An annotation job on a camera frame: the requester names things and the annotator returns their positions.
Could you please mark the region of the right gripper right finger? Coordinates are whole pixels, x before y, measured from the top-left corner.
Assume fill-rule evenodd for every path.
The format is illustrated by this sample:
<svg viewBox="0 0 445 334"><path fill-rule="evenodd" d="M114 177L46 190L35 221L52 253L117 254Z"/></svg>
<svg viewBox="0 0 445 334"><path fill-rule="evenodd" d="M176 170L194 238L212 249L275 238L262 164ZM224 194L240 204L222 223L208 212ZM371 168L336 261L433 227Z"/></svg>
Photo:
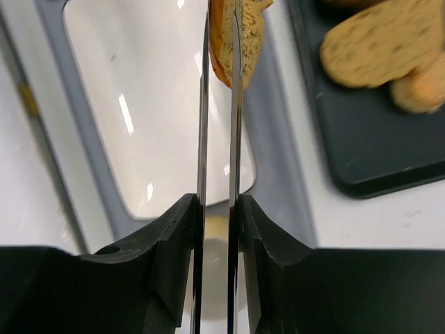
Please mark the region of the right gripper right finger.
<svg viewBox="0 0 445 334"><path fill-rule="evenodd" d="M252 333L443 333L444 252L310 248L241 198Z"/></svg>

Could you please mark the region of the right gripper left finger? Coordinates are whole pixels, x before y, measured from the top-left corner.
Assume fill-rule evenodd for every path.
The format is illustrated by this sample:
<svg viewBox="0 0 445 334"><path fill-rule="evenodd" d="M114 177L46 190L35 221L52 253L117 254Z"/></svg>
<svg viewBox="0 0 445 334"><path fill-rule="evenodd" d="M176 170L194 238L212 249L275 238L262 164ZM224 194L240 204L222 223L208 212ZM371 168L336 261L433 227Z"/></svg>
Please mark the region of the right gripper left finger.
<svg viewBox="0 0 445 334"><path fill-rule="evenodd" d="M94 254L1 248L2 333L174 333L180 327L197 198Z"/></svg>

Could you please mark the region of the crusty bread slice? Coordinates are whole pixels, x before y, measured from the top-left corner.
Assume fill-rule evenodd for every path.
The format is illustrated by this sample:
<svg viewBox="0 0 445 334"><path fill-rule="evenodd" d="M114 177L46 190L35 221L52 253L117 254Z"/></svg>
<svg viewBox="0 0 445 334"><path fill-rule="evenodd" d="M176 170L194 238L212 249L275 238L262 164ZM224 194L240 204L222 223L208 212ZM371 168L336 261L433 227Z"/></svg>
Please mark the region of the crusty bread slice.
<svg viewBox="0 0 445 334"><path fill-rule="evenodd" d="M238 16L243 87L250 84L257 66L265 36L263 11L273 0L212 1L209 8L209 53L216 77L228 88L232 87L233 70L233 15L234 6L242 6Z"/></svg>

